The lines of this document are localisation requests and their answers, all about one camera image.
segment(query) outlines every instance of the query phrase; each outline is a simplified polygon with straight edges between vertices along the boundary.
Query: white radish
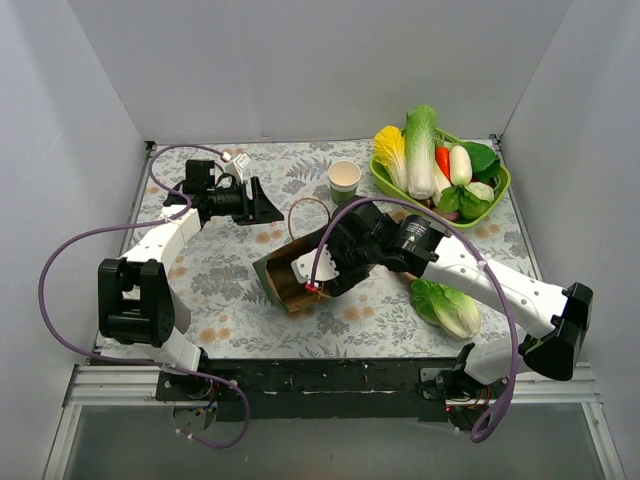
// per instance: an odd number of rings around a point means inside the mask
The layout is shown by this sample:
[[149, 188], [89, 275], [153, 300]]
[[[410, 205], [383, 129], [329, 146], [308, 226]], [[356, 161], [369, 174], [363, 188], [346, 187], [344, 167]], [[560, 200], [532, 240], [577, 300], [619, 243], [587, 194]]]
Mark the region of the white radish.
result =
[[456, 145], [451, 149], [449, 165], [453, 185], [467, 185], [471, 182], [471, 158], [464, 147]]

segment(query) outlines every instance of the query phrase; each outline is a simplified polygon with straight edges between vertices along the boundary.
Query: plastic basket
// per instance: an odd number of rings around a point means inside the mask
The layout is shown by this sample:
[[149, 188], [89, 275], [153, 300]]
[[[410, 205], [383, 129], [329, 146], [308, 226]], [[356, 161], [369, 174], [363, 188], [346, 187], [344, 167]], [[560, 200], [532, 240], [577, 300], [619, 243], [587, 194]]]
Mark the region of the plastic basket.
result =
[[[450, 133], [445, 132], [444, 130], [437, 129], [437, 131], [439, 135], [439, 141], [441, 143], [442, 142], [450, 142], [450, 143], [460, 142], [458, 138], [454, 137]], [[371, 171], [373, 172], [375, 184], [382, 191], [382, 193], [384, 193], [389, 197], [400, 198], [402, 200], [407, 200], [409, 202], [415, 203], [416, 205], [420, 205], [422, 207], [424, 206], [422, 203], [420, 203], [417, 200], [414, 200], [409, 195], [402, 192], [401, 190], [398, 190], [393, 185], [393, 183], [391, 182], [391, 178], [389, 177], [389, 173], [380, 163], [376, 161], [375, 155], [371, 157], [371, 162], [369, 163], [369, 166], [371, 168]], [[484, 212], [475, 220], [465, 220], [462, 218], [457, 222], [449, 222], [449, 223], [457, 228], [462, 228], [462, 229], [471, 228], [474, 225], [481, 222], [487, 215], [489, 215], [489, 213], [495, 208], [495, 206], [500, 202], [500, 200], [502, 200], [502, 197], [504, 197], [505, 193], [507, 193], [507, 190], [509, 189], [509, 185], [511, 185], [511, 174], [502, 164], [500, 165], [500, 171], [498, 172], [498, 175], [494, 177], [494, 183], [496, 184], [496, 186], [494, 187], [495, 197], [493, 199], [493, 203], [487, 209], [486, 212]]]

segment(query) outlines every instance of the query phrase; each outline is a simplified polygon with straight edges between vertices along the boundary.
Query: table surface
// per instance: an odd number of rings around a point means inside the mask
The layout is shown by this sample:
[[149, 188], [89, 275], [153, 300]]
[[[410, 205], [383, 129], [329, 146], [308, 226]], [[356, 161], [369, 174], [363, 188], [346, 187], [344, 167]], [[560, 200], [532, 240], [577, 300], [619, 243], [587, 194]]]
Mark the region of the table surface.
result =
[[[489, 140], [475, 140], [491, 146]], [[231, 153], [246, 151], [269, 199], [285, 214], [299, 197], [314, 196], [331, 210], [327, 169], [336, 160], [360, 165], [360, 195], [376, 195], [368, 162], [372, 140], [216, 145]], [[213, 158], [182, 148], [167, 152], [154, 166], [161, 181], [175, 185], [190, 158]], [[138, 221], [157, 218], [164, 192], [149, 180]], [[391, 210], [393, 206], [383, 207]], [[304, 235], [326, 222], [314, 202], [301, 202], [293, 212], [294, 235]], [[137, 242], [145, 230], [136, 231]], [[510, 194], [466, 235], [491, 258], [526, 275], [534, 269]], [[191, 309], [186, 334], [213, 358], [419, 357], [456, 356], [467, 342], [449, 337], [420, 319], [410, 305], [406, 281], [384, 267], [343, 296], [302, 312], [287, 314], [266, 299], [252, 262], [290, 241], [285, 222], [236, 226], [228, 217], [213, 218], [181, 252], [169, 281]], [[478, 304], [482, 328], [473, 339], [482, 344], [507, 334], [502, 314]], [[140, 357], [131, 347], [99, 339], [105, 355]]]

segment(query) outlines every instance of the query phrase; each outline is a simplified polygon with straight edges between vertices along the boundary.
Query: green vegetable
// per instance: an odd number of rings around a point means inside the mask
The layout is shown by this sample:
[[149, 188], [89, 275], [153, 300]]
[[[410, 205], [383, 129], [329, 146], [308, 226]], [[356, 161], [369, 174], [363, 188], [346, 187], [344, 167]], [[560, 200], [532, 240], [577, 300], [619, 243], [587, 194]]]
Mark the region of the green vegetable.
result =
[[440, 211], [442, 213], [453, 213], [458, 210], [459, 205], [460, 193], [458, 192], [458, 187], [451, 186], [445, 188], [440, 196], [440, 203], [438, 203]]
[[498, 173], [500, 173], [500, 160], [496, 160], [481, 172], [474, 173], [478, 180], [483, 183], [488, 183], [492, 178], [496, 177]]
[[479, 172], [486, 170], [494, 162], [499, 162], [496, 152], [494, 152], [491, 147], [475, 142], [465, 142], [462, 146], [471, 158], [471, 169], [478, 179], [480, 179], [480, 177], [478, 177]]
[[405, 143], [409, 195], [426, 200], [435, 191], [436, 122], [433, 107], [421, 105], [407, 115]]
[[461, 188], [458, 192], [460, 195], [458, 210], [460, 215], [468, 220], [475, 220], [491, 207], [491, 202], [478, 198], [477, 195], [466, 188]]
[[411, 305], [418, 316], [442, 327], [459, 340], [468, 340], [480, 331], [480, 312], [473, 298], [428, 280], [411, 284]]
[[384, 165], [391, 181], [403, 192], [407, 191], [407, 165], [404, 138], [398, 127], [386, 126], [373, 139], [378, 163]]
[[473, 193], [480, 200], [493, 202], [493, 199], [494, 199], [493, 188], [491, 188], [489, 185], [486, 185], [480, 182], [475, 182], [475, 183], [470, 183], [464, 188], [466, 188], [467, 191]]

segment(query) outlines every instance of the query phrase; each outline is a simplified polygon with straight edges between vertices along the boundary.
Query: white backdrop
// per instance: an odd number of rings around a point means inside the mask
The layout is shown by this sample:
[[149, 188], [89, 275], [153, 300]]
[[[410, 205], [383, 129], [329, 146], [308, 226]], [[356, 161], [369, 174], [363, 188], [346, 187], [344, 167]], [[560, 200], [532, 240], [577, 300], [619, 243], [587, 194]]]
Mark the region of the white backdrop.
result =
[[545, 277], [595, 291], [586, 358], [640, 478], [640, 4], [575, 0], [504, 135]]
[[147, 140], [501, 133], [571, 0], [69, 0]]
[[[84, 361], [40, 318], [40, 269], [72, 235], [126, 220], [144, 144], [64, 0], [0, 0], [0, 58], [0, 478], [33, 480]], [[51, 271], [51, 314], [85, 348], [97, 331], [97, 267], [121, 240], [81, 242]]]

